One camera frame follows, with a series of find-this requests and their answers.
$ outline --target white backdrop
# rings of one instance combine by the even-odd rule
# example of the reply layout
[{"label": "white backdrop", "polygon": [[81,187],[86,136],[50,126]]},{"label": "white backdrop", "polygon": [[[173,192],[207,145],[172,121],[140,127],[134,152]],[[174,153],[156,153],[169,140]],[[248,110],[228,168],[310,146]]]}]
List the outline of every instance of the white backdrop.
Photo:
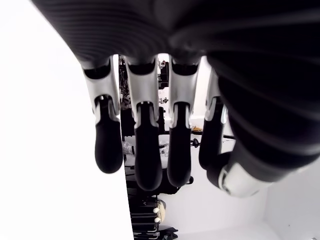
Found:
[{"label": "white backdrop", "polygon": [[1,2],[0,29],[0,240],[133,239],[76,58],[29,1]]}]

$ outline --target white wall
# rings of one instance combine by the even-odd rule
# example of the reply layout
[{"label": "white wall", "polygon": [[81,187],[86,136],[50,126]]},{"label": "white wall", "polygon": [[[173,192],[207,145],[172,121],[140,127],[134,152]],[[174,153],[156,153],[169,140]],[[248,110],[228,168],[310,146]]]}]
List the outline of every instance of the white wall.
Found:
[{"label": "white wall", "polygon": [[320,161],[269,188],[265,220],[283,240],[320,239]]},{"label": "white wall", "polygon": [[76,58],[29,1],[1,2],[0,29],[0,240],[133,239]]},{"label": "white wall", "polygon": [[280,240],[277,234],[264,222],[217,231],[203,231],[179,234],[179,240]]},{"label": "white wall", "polygon": [[[222,151],[231,150],[233,142],[224,143]],[[220,230],[260,221],[265,211],[267,192],[262,191],[249,198],[227,195],[209,182],[206,171],[199,164],[198,155],[199,148],[192,147],[191,175],[194,177],[194,183],[183,186],[175,195],[159,196],[167,203],[163,224],[175,227],[180,234],[185,234]]]}]

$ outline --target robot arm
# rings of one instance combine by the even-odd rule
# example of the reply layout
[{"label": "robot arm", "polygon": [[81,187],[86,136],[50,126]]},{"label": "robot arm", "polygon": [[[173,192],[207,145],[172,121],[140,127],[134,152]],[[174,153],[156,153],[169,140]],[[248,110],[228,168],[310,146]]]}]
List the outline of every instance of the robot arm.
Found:
[{"label": "robot arm", "polygon": [[[161,182],[157,54],[170,54],[168,179],[190,177],[190,115],[199,59],[209,81],[199,161],[232,196],[251,196],[320,155],[320,3],[271,0],[33,0],[83,68],[96,116],[95,158],[122,164],[114,54],[126,59],[136,135],[136,176]],[[226,112],[236,144],[221,154]]]}]

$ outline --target robotic hand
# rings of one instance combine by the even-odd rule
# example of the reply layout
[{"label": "robotic hand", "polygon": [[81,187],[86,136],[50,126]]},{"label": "robotic hand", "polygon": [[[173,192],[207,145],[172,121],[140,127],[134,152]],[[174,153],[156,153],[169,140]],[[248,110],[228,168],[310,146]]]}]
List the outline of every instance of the robotic hand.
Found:
[{"label": "robotic hand", "polygon": [[[112,55],[125,56],[137,183],[161,183],[157,54],[168,53],[168,179],[190,178],[190,115],[201,56],[212,66],[199,162],[222,191],[251,196],[320,155],[320,3],[305,0],[33,0],[83,68],[96,116],[95,159],[122,165]],[[236,144],[221,154],[226,112]]]}]

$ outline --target prosthetic hand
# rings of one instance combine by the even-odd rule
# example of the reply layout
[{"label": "prosthetic hand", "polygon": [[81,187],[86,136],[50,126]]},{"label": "prosthetic hand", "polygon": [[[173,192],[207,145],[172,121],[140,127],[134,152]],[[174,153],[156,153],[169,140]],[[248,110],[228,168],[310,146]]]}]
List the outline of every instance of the prosthetic hand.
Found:
[{"label": "prosthetic hand", "polygon": [[[136,135],[136,180],[161,182],[157,54],[168,53],[168,179],[191,172],[190,124],[199,69],[212,66],[200,165],[213,185],[251,196],[320,155],[320,3],[270,0],[33,0],[83,68],[96,116],[95,159],[122,165],[112,55],[125,56]],[[236,138],[221,154],[226,113]]]}]

